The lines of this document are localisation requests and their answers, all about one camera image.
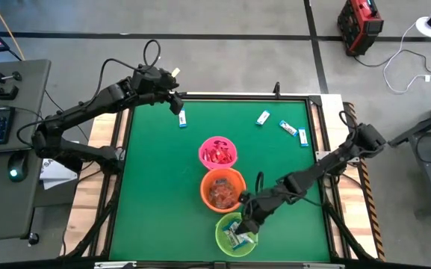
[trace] concrete floor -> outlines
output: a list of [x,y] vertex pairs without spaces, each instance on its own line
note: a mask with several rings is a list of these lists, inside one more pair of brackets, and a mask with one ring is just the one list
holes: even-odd
[[[343,3],[311,0],[318,35],[338,36],[335,20]],[[419,16],[431,13],[431,0],[376,0],[376,4],[385,19],[381,35],[386,37],[400,37]],[[57,5],[50,0],[20,0],[0,1],[0,11],[12,30],[20,32],[309,35],[303,0],[60,0]],[[4,31],[1,22],[0,31]],[[413,29],[407,36],[419,33]],[[27,59],[52,61],[47,90],[62,108],[68,108],[92,96],[104,59],[141,62],[146,40],[18,38],[18,42]],[[158,66],[179,67],[183,91],[270,92],[275,81],[280,81],[284,93],[320,92],[310,41],[160,42]],[[431,68],[431,43],[406,43],[405,47],[425,54]],[[361,59],[376,64],[398,48],[399,43],[378,42]],[[387,140],[428,115],[431,82],[417,81],[408,93],[395,95],[383,81],[382,68],[361,66],[344,54],[341,43],[320,42],[320,54],[329,93],[340,93],[344,101],[354,103],[359,120],[372,123]],[[0,53],[0,61],[13,58]],[[412,76],[424,73],[419,57],[401,55],[390,66],[388,77],[402,90]],[[130,74],[110,65],[103,85]],[[54,111],[54,105],[45,99],[43,114]],[[89,133],[90,123],[82,128]],[[65,135],[84,140],[78,130]],[[409,146],[386,149],[368,161],[368,169],[387,259],[431,265],[431,219],[420,221],[413,215],[426,205],[428,192]],[[8,250],[0,253],[0,262],[53,258],[59,253],[67,211],[48,210],[40,214],[39,221],[47,223],[50,218],[52,225],[38,227],[48,241],[31,249],[20,241],[0,241],[1,248]]]

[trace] white stand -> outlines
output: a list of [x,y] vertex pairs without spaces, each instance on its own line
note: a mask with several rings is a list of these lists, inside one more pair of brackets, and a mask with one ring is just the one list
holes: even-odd
[[431,27],[426,23],[429,17],[421,17],[416,21],[416,28],[427,37],[431,37]]

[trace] green mat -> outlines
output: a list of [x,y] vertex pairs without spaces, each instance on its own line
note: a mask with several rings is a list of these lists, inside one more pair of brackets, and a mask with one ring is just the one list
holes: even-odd
[[[270,117],[255,121],[263,110]],[[179,128],[168,105],[143,106],[134,115],[110,260],[327,262],[326,230],[321,208],[305,201],[284,205],[267,218],[258,246],[232,258],[217,246],[214,229],[221,214],[208,209],[199,195],[207,173],[197,150],[208,137],[224,136],[238,149],[234,169],[254,191],[264,172],[264,185],[314,163],[312,146],[301,147],[279,126],[285,120],[305,127],[304,102],[186,101],[187,127]],[[307,197],[320,202],[318,186]]]

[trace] pink bowl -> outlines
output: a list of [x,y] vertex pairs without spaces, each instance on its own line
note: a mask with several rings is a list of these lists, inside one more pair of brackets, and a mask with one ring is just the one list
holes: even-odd
[[[216,164],[214,162],[206,161],[203,159],[203,153],[205,149],[212,149],[215,145],[217,145],[216,141],[222,141],[227,144],[226,147],[228,148],[228,152],[232,156],[232,161],[229,162],[228,164]],[[228,138],[210,137],[199,148],[199,160],[209,170],[212,170],[214,168],[230,168],[237,161],[237,149],[235,148],[235,145]]]

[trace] plastic bowl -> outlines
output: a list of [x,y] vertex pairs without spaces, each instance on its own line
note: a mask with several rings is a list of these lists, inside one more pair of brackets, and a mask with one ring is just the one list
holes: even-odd
[[213,211],[217,213],[229,213],[237,210],[240,203],[237,202],[231,208],[220,209],[216,208],[214,205],[210,204],[208,198],[210,193],[210,187],[217,179],[227,179],[235,188],[235,193],[238,196],[242,191],[246,190],[246,184],[243,176],[235,169],[232,168],[217,168],[208,171],[200,183],[200,196],[202,201]]
[[[228,149],[228,152],[232,156],[232,161],[229,162],[228,164],[216,164],[214,162],[206,161],[203,159],[203,153],[204,153],[205,149],[213,149],[213,147],[216,146],[217,141],[222,141],[222,142],[226,143],[225,147]],[[212,170],[215,168],[230,168],[237,161],[237,148],[235,148],[235,145],[228,138],[210,137],[199,148],[199,160],[209,170]]]
[[241,220],[242,214],[239,212],[234,212],[230,214],[226,214],[223,216],[215,226],[215,240],[217,241],[218,247],[228,256],[231,257],[243,257],[252,252],[258,244],[258,234],[254,235],[249,232],[248,236],[255,242],[254,244],[248,243],[242,247],[237,248],[236,250],[232,249],[232,245],[230,244],[229,238],[225,235],[222,228],[229,225],[232,220]]

